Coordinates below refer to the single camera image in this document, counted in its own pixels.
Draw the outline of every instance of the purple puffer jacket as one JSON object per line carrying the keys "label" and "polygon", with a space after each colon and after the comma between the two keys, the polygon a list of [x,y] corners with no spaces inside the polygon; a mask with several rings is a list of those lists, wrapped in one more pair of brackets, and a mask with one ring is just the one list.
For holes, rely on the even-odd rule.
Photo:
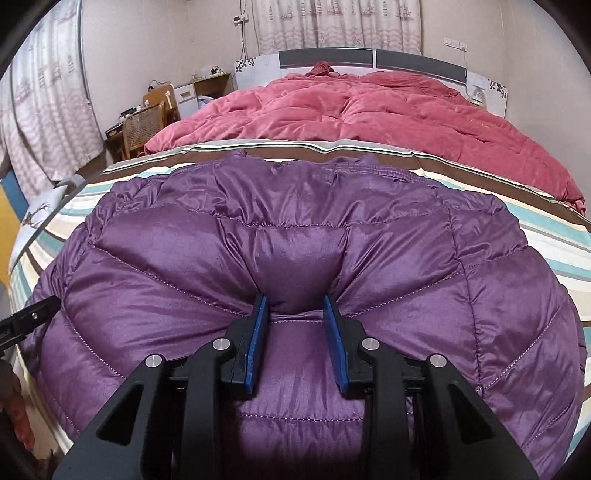
{"label": "purple puffer jacket", "polygon": [[363,402],[335,384],[330,293],[402,354],[448,356],[549,478],[583,388],[566,289],[494,196],[374,163],[235,152],[114,185],[33,294],[63,302],[24,346],[66,432],[145,356],[192,354],[261,291],[272,323],[258,395],[225,412],[228,478],[356,478]]}

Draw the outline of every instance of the red blanket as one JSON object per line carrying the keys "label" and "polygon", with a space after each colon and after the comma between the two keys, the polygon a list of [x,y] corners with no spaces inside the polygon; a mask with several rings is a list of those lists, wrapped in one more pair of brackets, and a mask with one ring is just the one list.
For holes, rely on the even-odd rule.
{"label": "red blanket", "polygon": [[211,140],[378,142],[437,155],[547,192],[584,212],[568,171],[508,121],[423,75],[339,75],[326,64],[266,87],[233,92],[165,128],[146,153]]}

